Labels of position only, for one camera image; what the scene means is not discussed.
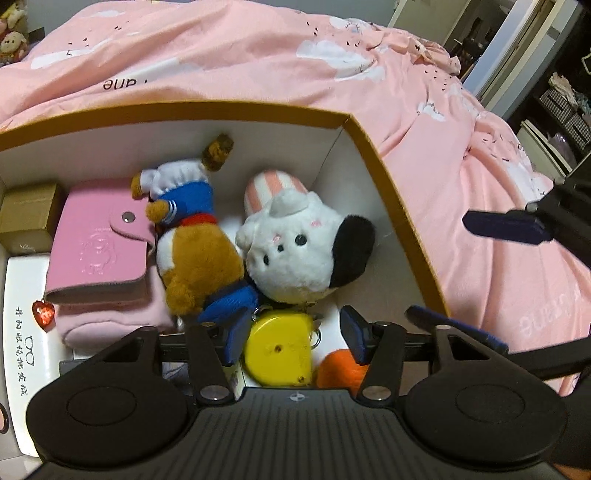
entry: pink wallet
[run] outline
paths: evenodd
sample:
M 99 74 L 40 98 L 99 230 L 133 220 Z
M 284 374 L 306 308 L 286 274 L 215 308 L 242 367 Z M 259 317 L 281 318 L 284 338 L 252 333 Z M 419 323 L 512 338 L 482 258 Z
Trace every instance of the pink wallet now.
M 130 181 L 76 185 L 64 206 L 53 247 L 45 301 L 100 304 L 146 298 L 147 259 L 154 251 L 148 199 L 134 200 Z

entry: snap button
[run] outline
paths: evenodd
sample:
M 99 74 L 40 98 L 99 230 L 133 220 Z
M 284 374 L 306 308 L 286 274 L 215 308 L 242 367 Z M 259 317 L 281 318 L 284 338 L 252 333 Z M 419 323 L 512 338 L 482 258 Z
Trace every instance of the snap button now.
M 124 212 L 123 215 L 121 215 L 121 219 L 125 223 L 132 223 L 135 222 L 135 215 L 133 212 Z

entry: small brown box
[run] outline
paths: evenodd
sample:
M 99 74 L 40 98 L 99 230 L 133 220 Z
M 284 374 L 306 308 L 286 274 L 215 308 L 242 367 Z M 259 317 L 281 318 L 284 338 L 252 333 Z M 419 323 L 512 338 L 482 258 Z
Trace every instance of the small brown box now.
M 0 244 L 11 255 L 50 252 L 65 201 L 56 183 L 9 190 L 0 207 Z

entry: pink pouch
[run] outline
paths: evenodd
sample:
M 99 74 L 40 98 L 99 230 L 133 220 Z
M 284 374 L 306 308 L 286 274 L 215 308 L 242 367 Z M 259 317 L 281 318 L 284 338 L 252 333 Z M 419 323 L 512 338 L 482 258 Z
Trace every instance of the pink pouch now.
M 155 265 L 148 267 L 146 284 L 148 297 L 134 303 L 57 306 L 56 328 L 63 342 L 73 349 L 94 352 L 139 327 L 153 326 L 162 333 L 173 332 L 175 325 Z

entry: red collar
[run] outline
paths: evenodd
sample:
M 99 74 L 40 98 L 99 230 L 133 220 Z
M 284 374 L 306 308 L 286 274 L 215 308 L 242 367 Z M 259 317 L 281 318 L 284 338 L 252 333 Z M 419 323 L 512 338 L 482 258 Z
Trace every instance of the red collar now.
M 180 226 L 198 225 L 200 223 L 213 223 L 217 225 L 216 218 L 211 213 L 195 213 L 195 215 L 183 218 L 180 222 Z

